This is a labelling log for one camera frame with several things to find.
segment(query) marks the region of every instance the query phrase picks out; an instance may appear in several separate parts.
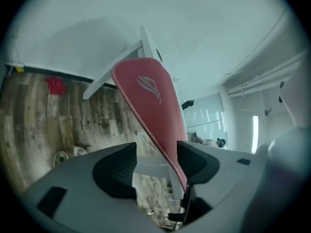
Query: black mesh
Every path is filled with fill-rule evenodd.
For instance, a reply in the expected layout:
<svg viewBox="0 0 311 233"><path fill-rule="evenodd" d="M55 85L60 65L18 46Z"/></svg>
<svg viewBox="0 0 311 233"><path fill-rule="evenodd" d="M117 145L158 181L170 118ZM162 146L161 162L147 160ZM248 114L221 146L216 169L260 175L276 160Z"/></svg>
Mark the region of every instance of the black mesh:
<svg viewBox="0 0 311 233"><path fill-rule="evenodd" d="M184 142L177 142L177 160L189 183L208 182L219 170L219 161Z"/></svg>
<svg viewBox="0 0 311 233"><path fill-rule="evenodd" d="M136 190L132 187L136 164L136 143L131 143L99 160L93 168L93 179L101 190L114 198L136 199Z"/></svg>

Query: white wall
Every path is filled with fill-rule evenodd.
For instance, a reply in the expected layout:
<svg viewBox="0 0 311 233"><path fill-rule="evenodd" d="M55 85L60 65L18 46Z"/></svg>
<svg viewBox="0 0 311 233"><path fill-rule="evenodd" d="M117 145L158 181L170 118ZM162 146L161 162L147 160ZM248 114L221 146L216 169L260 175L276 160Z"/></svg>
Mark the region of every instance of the white wall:
<svg viewBox="0 0 311 233"><path fill-rule="evenodd" d="M259 117L259 140L269 144L294 127L294 123L283 103L279 103L280 89L273 87L245 97L232 98L233 117L236 121L236 149L250 152L253 143L253 116ZM265 110L272 111L265 115Z"/></svg>
<svg viewBox="0 0 311 233"><path fill-rule="evenodd" d="M266 118L264 103L259 92L247 94L245 97L232 98L234 117L236 120L236 149L251 152L253 143L253 116L259 117L258 146L265 143Z"/></svg>
<svg viewBox="0 0 311 233"><path fill-rule="evenodd" d="M281 0L32 0L13 23L19 53L11 44L6 61L96 79L144 25L181 77L179 92L197 93L253 52L284 8Z"/></svg>

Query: red cloth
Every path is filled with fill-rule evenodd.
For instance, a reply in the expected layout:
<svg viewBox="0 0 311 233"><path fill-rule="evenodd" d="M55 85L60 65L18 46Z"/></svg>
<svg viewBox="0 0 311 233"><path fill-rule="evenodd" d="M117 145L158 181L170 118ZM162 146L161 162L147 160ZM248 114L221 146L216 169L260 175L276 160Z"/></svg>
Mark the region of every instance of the red cloth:
<svg viewBox="0 0 311 233"><path fill-rule="evenodd" d="M49 85L50 94L61 95L66 93L66 87L60 78L49 77L45 79L45 82Z"/></svg>

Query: floor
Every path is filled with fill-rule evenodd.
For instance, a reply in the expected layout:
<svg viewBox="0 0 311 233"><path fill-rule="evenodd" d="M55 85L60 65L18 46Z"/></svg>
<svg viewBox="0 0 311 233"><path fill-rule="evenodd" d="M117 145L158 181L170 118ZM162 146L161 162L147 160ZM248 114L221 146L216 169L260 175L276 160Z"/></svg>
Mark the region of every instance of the floor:
<svg viewBox="0 0 311 233"><path fill-rule="evenodd" d="M64 95L49 94L47 76L14 73L6 78L0 99L0 149L2 168L17 193L23 192L53 167L53 157L60 150L73 157L73 146L104 149L127 142L137 142L137 153L152 156L137 131L143 128L123 100L120 92L100 88L88 101L82 100L87 83L62 79ZM145 141L156 148L148 136ZM138 206L159 226L174 228L165 220L167 209L177 213L166 179L134 173L133 187Z"/></svg>

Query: light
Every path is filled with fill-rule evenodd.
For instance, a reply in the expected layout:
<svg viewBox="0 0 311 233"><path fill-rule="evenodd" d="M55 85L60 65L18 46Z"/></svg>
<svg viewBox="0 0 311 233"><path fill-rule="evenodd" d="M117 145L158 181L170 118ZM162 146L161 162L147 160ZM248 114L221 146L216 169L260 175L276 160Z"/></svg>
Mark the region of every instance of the light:
<svg viewBox="0 0 311 233"><path fill-rule="evenodd" d="M218 121L218 128L219 128L219 130L221 130L222 127L220 126L220 118L219 118L219 113L218 113L218 111L216 111L216 119L217 119L217 121Z"/></svg>
<svg viewBox="0 0 311 233"><path fill-rule="evenodd" d="M253 145L252 153L256 152L258 146L258 134L259 134L259 121L258 116L253 116Z"/></svg>
<svg viewBox="0 0 311 233"><path fill-rule="evenodd" d="M206 115L207 115L207 120L209 122L209 116L208 116L208 111L206 110Z"/></svg>
<svg viewBox="0 0 311 233"><path fill-rule="evenodd" d="M225 116L225 129L228 131L228 124L227 124L226 116Z"/></svg>
<svg viewBox="0 0 311 233"><path fill-rule="evenodd" d="M223 129L224 129L224 132L226 133L227 130L226 130L226 125L225 125L225 115L223 111L221 112L221 114L222 114L222 121L223 121Z"/></svg>

